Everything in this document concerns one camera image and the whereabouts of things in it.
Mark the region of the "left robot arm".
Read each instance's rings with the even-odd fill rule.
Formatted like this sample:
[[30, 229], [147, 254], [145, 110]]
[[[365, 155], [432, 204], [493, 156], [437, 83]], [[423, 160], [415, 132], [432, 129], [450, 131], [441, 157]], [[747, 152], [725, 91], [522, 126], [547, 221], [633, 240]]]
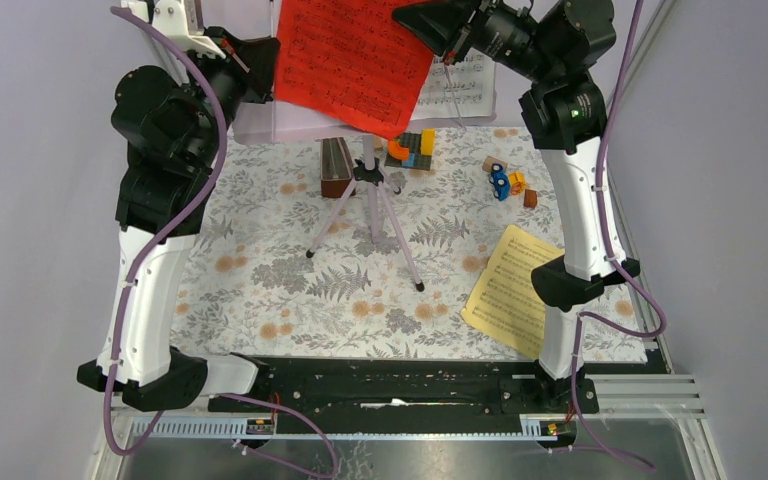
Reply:
[[[273, 37], [241, 40], [221, 27], [208, 37], [218, 57], [189, 51], [205, 78], [177, 83], [146, 65], [127, 73], [115, 91], [113, 128], [127, 143], [127, 169], [115, 218], [120, 270], [132, 286], [118, 297], [107, 346], [82, 364], [78, 381], [111, 388], [142, 412], [178, 410], [201, 396], [231, 393], [248, 411], [269, 401], [270, 385], [245, 356], [186, 354], [170, 343], [176, 296], [210, 194], [214, 159], [244, 103], [271, 100], [280, 43]], [[119, 365], [110, 369], [110, 346]]]

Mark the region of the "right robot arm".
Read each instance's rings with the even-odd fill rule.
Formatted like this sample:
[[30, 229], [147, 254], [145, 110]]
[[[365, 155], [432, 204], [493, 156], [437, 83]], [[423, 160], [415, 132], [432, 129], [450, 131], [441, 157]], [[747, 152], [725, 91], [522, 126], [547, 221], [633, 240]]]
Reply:
[[577, 312], [640, 272], [617, 239], [597, 164], [608, 115], [590, 70], [615, 43], [614, 15], [609, 1], [580, 0], [559, 1], [541, 18], [501, 1], [422, 1], [392, 13], [445, 64], [476, 50], [531, 84], [519, 104], [553, 183], [565, 248], [531, 274], [546, 320], [530, 395], [549, 412], [570, 403], [584, 377], [573, 357]]

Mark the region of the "white sheet music page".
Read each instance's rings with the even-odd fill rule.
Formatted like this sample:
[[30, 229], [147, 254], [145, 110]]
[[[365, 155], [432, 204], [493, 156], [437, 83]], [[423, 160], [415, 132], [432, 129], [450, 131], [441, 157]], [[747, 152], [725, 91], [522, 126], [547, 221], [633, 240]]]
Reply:
[[451, 66], [432, 62], [412, 120], [492, 117], [495, 114], [495, 62], [470, 51]]

